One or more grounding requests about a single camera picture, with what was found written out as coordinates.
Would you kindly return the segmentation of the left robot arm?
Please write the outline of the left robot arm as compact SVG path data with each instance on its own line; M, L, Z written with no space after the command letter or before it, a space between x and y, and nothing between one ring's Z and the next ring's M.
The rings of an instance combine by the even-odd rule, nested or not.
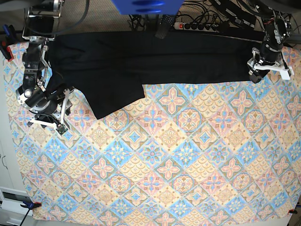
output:
M283 80L290 80L293 68L288 66L282 48L291 35L291 23L281 12L267 6L262 0L253 1L256 10L240 0L239 3L251 14L261 18L265 36L259 48L252 48L252 58L248 60L249 78L253 83L260 82L269 71L280 73Z

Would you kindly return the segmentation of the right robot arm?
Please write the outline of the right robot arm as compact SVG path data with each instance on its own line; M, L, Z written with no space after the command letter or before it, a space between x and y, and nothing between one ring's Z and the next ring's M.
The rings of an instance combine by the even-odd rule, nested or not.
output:
M61 84L48 89L46 78L49 42L55 39L54 27L59 25L63 5L63 0L41 0L28 8L22 37L29 45L22 57L23 83L16 90L18 103L33 114L27 125L51 127L59 135L70 129L65 117L71 113L69 96L74 88Z

